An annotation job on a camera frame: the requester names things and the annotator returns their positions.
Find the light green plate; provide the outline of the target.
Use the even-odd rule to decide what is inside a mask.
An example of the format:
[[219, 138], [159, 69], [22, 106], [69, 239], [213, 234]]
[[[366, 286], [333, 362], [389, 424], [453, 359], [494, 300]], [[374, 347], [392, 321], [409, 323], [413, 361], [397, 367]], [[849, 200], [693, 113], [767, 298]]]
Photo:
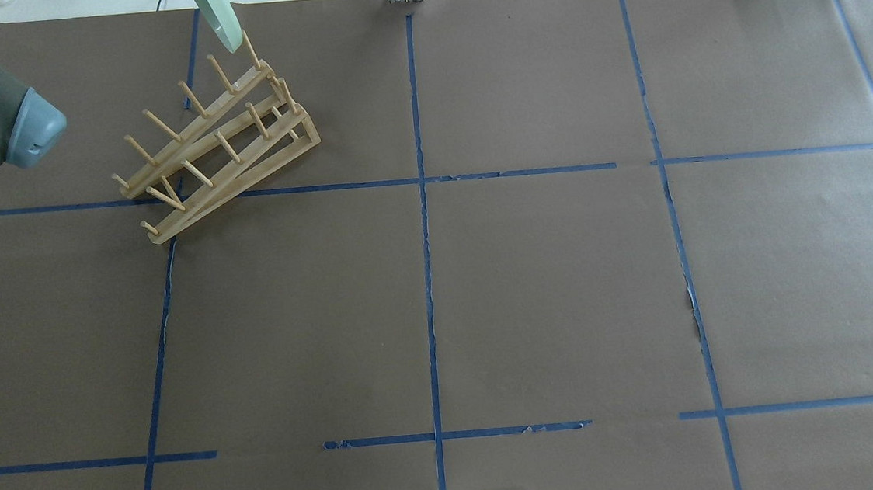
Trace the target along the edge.
[[243, 29], [231, 0], [193, 0], [218, 41], [229, 53], [242, 46]]

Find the wooden plate rack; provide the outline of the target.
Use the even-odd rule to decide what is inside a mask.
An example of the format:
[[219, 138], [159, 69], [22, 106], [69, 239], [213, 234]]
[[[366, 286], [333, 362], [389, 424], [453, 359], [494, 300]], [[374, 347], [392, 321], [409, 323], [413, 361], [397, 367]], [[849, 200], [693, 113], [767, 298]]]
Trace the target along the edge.
[[246, 32], [242, 48], [251, 66], [235, 81], [216, 57], [207, 58], [223, 90], [209, 106], [188, 84], [179, 83], [197, 113], [182, 130], [142, 111], [167, 134], [162, 149], [151, 153], [131, 134], [124, 137], [143, 165], [126, 179], [111, 175], [120, 194], [127, 200], [149, 196], [170, 208], [156, 224], [141, 222], [153, 245], [166, 244], [321, 144], [311, 114], [290, 93], [286, 80], [258, 56]]

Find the brown paper table cover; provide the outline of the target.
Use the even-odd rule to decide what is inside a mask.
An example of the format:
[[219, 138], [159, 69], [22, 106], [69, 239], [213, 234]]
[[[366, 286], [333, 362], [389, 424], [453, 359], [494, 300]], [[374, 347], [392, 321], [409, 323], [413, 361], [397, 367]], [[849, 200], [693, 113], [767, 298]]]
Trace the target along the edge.
[[244, 54], [0, 25], [0, 490], [873, 490], [873, 0], [240, 5], [321, 144], [174, 243]]

